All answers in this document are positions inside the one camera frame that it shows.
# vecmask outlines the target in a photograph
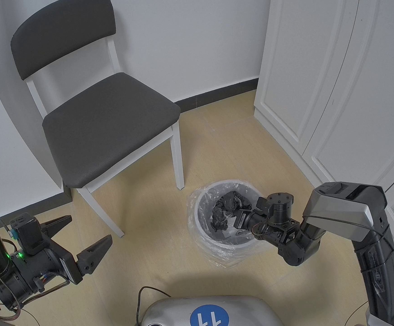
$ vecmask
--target gray seat cushion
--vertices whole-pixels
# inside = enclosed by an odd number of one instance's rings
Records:
[[[125,73],[59,106],[42,126],[65,185],[81,188],[173,123],[180,108]]]

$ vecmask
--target wall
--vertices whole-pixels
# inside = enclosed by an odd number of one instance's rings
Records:
[[[4,21],[0,0],[0,100],[34,156],[61,187],[61,177],[43,133],[42,118],[13,62],[10,51],[11,36]]]
[[[18,134],[0,101],[0,216],[60,192]]]
[[[11,33],[56,0],[2,0]],[[259,75],[270,0],[112,0],[125,72],[172,101]],[[35,77],[52,110],[112,73],[96,42]]]

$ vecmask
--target tile floor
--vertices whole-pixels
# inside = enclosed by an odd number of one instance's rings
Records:
[[[187,195],[224,179],[246,180],[265,195],[292,193],[292,216],[300,219],[312,185],[254,119],[254,95],[247,92],[181,115],[183,190],[175,185],[167,141],[94,192],[126,234],[121,239],[113,236],[102,263],[78,286],[67,286],[27,306],[40,325],[134,326],[137,293],[143,285],[176,297],[257,296],[286,326],[345,324],[367,299],[348,240],[325,234],[318,253],[299,267],[288,266],[268,244],[265,253],[224,269],[206,260],[188,236]],[[54,240],[76,256],[111,231],[78,193],[73,196],[73,203],[38,219],[71,214],[73,222]],[[141,310],[161,297],[146,290]],[[360,308],[348,325],[365,323],[366,308]],[[36,325],[24,312],[15,324]]]

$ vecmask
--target white wooden frame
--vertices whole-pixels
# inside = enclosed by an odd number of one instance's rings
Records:
[[[118,61],[114,40],[112,36],[108,36],[105,39],[107,42],[108,53],[110,56],[111,63],[113,65],[114,73],[118,73],[121,71],[121,68],[120,68],[120,63]],[[34,102],[36,103],[37,108],[40,114],[42,115],[42,118],[44,118],[48,114],[48,112],[46,111],[46,108],[42,103],[42,99],[40,98],[40,95],[37,92],[33,79],[30,76],[25,81],[28,86],[28,89],[31,92]],[[124,157],[123,160],[117,162],[114,166],[112,166],[110,169],[108,169],[106,172],[104,172],[96,179],[89,182],[83,188],[77,189],[79,194],[81,194],[81,196],[91,206],[91,208],[100,216],[102,220],[105,221],[105,223],[108,226],[110,226],[110,228],[114,231],[114,233],[116,233],[119,237],[124,236],[124,232],[114,223],[114,221],[110,218],[110,216],[108,216],[108,214],[102,209],[102,207],[99,205],[96,199],[94,199],[92,192],[167,139],[170,139],[171,154],[173,157],[174,175],[176,177],[176,186],[178,187],[178,189],[184,188],[185,182],[183,180],[182,151],[180,148],[179,121],[177,121],[171,127],[168,127],[166,130],[159,133],[156,137],[148,141],[142,147],[136,149],[134,152]]]

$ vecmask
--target blue logo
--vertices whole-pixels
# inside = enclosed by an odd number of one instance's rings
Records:
[[[191,326],[228,326],[229,314],[222,307],[206,304],[194,310],[190,324]]]

